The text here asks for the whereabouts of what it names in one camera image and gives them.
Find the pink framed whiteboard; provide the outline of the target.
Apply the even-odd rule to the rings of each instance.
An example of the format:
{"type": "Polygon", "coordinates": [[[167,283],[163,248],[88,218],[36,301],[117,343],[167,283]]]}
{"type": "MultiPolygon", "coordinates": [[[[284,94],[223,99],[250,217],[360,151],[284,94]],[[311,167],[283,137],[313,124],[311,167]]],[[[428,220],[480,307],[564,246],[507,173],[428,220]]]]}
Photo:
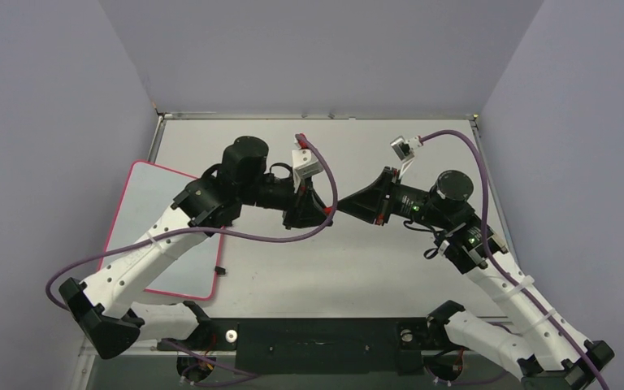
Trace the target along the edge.
{"type": "MultiPolygon", "coordinates": [[[[132,164],[106,250],[130,245],[151,228],[173,198],[195,177],[149,162],[132,164]]],[[[145,304],[209,301],[216,292],[223,238],[212,236],[173,262],[136,299],[145,304]]]]}

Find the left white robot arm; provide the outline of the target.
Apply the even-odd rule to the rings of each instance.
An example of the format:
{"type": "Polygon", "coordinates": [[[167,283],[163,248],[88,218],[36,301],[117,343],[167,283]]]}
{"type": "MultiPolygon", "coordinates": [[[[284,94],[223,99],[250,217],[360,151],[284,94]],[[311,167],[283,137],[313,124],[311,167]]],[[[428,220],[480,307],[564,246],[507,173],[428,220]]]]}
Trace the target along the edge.
{"type": "Polygon", "coordinates": [[[144,340],[204,347],[214,334],[211,318],[194,301],[143,304],[149,285],[189,250],[212,236],[235,236],[232,223],[244,206],[278,210],[283,225],[303,241],[332,224],[338,204],[323,203],[313,177],[332,174],[319,150],[299,133],[287,176],[272,172],[269,148],[255,136],[236,138],[220,162],[188,182],[135,243],[109,252],[110,264],[59,286],[56,304],[74,318],[97,355],[116,358],[144,340]]]}

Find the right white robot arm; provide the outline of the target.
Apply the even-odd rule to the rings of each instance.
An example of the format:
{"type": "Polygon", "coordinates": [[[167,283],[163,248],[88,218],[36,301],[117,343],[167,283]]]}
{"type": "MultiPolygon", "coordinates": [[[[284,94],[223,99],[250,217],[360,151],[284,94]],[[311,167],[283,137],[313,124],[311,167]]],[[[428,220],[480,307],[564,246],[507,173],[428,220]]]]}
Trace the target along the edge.
{"type": "Polygon", "coordinates": [[[526,389],[584,389],[600,381],[614,351],[557,313],[505,242],[483,225],[469,203],[473,191],[473,182],[460,171],[445,171],[422,190],[402,184],[398,171],[387,167],[372,184],[340,200],[338,209],[379,226],[396,216],[409,229],[430,232],[435,253],[480,287],[514,328],[507,332],[446,301],[427,317],[426,336],[433,345],[472,350],[526,389]]]}

